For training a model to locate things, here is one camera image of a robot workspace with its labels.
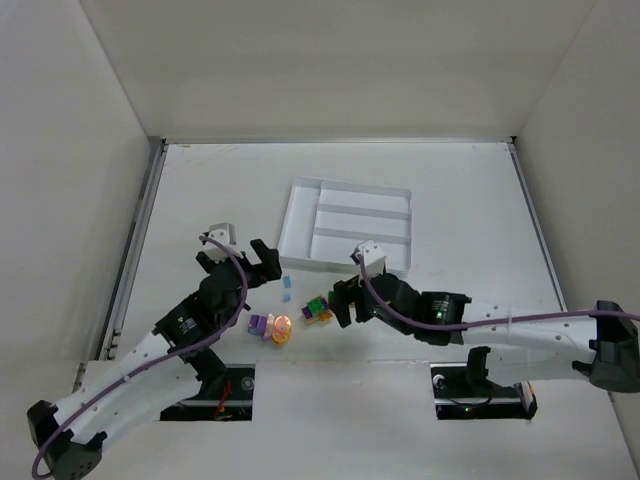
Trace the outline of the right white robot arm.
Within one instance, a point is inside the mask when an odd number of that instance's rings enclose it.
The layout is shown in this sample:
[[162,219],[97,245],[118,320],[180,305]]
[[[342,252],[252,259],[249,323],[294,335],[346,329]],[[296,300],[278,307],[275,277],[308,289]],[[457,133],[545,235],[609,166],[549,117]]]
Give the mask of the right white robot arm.
[[384,273],[334,284],[341,327],[378,319],[435,347],[468,349],[465,380],[488,390],[530,380],[585,380],[601,390],[639,390],[639,318],[599,300],[590,310],[524,313],[444,291],[420,292]]

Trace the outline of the white divided sorting tray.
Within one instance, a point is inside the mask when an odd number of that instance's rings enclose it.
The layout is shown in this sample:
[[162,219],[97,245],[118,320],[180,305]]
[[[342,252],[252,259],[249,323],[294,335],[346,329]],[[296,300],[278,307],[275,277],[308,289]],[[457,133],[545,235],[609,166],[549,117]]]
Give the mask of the white divided sorting tray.
[[386,253],[387,269],[405,276],[411,268],[412,226],[408,189],[297,177],[278,250],[289,268],[351,273],[355,247],[373,240]]

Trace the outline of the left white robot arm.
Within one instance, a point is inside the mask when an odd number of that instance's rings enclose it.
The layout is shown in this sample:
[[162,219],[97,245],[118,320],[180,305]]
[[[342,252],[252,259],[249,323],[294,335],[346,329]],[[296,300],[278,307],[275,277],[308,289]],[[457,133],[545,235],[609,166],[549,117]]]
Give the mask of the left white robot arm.
[[38,453],[35,479],[81,479],[105,450],[129,431],[155,421],[166,408],[215,391],[226,366],[211,346],[247,310],[249,290],[281,278],[279,253],[260,239],[251,263],[228,243],[205,238],[196,259],[206,271],[198,289],[161,318],[110,370],[73,394],[40,400],[27,412]]

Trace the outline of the orange round lego figure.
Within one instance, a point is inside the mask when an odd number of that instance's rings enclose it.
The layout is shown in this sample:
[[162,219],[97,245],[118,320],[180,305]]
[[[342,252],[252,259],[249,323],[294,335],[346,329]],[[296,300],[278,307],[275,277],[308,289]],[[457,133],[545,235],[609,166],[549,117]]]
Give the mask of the orange round lego figure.
[[271,331],[271,339],[277,345],[285,344],[289,341],[292,333],[292,322],[284,315],[274,319]]

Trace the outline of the green purple yellow lego stack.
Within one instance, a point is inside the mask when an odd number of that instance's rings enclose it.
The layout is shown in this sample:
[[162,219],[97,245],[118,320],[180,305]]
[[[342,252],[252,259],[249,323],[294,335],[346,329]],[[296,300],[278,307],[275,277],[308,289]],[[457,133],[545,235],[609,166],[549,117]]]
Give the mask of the green purple yellow lego stack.
[[307,325],[329,321],[333,314],[329,302],[324,296],[317,296],[309,300],[302,308],[303,320]]

